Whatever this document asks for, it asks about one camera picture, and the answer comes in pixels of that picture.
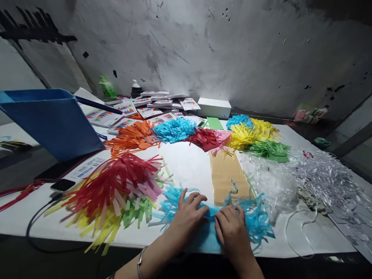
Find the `plastic bottle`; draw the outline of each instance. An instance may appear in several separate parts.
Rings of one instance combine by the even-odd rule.
[[[313,114],[313,119],[311,120],[311,124],[318,123],[319,119],[322,118],[324,115],[327,114],[329,106],[325,106],[324,108],[318,109],[314,114]]]
[[[137,81],[134,79],[132,84],[132,98],[135,99],[140,96],[143,92],[142,87],[138,85]]]
[[[105,97],[116,99],[116,93],[112,84],[104,76],[100,76],[100,86]]]

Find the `hand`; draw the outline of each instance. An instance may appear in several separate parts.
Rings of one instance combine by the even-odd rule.
[[[203,216],[209,211],[207,206],[198,209],[202,201],[207,201],[206,196],[193,192],[185,201],[186,192],[187,188],[182,191],[178,201],[178,210],[164,233],[176,254],[182,251],[193,233],[200,229]]]
[[[222,208],[215,214],[215,228],[226,254],[238,274],[246,274],[247,266],[254,258],[245,226],[245,212],[240,205]]]

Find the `white box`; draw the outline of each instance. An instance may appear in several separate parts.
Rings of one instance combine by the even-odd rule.
[[[198,101],[200,109],[198,115],[228,119],[230,117],[231,105],[229,101],[221,101],[200,98]]]

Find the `tan paper sheet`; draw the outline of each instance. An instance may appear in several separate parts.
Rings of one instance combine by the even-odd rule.
[[[209,154],[209,158],[212,172],[214,204],[223,206],[225,197],[229,194],[229,191],[234,190],[231,180],[238,187],[238,193],[231,196],[249,199],[250,186],[236,154],[234,153],[233,156],[227,155],[225,157],[222,152],[217,152],[216,157]]]

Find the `light blue paper fringe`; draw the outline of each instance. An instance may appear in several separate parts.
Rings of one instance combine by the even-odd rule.
[[[233,181],[231,181],[234,185],[235,190],[230,191],[228,196],[224,201],[224,207],[228,204],[231,205],[240,205],[245,213],[245,221],[246,227],[248,231],[248,235],[250,241],[252,243],[257,244],[257,246],[253,249],[253,251],[257,250],[264,237],[271,237],[275,238],[274,232],[270,225],[269,217],[267,212],[265,211],[266,204],[264,204],[264,195],[261,193],[255,199],[242,199],[242,198],[234,198],[237,200],[236,203],[233,203],[233,199],[231,194],[236,194],[238,192],[238,188]],[[167,229],[170,222],[173,220],[174,215],[178,208],[178,200],[183,191],[183,187],[180,184],[180,188],[176,188],[173,183],[170,183],[169,186],[165,187],[163,195],[166,197],[166,200],[160,203],[160,211],[164,212],[163,214],[159,214],[156,212],[152,213],[152,216],[158,218],[157,221],[152,221],[149,223],[149,226],[155,225],[164,225],[161,229]],[[197,191],[197,189],[188,189],[188,192]],[[204,216],[208,219],[208,222],[201,228],[199,234],[193,241],[192,245],[188,248],[187,251],[189,252],[204,252],[204,253],[220,253],[221,251],[221,244],[218,240],[215,228],[214,228],[214,214],[220,211],[222,207],[201,203],[199,208],[203,206],[209,207],[209,213]]]
[[[175,143],[195,134],[196,122],[187,118],[177,117],[155,126],[154,133],[162,142]]]
[[[236,124],[241,124],[245,123],[251,130],[253,129],[253,123],[249,116],[247,115],[234,115],[233,117],[229,118],[229,120],[226,123],[226,127],[228,130],[231,130],[230,127],[231,125],[236,125]]]

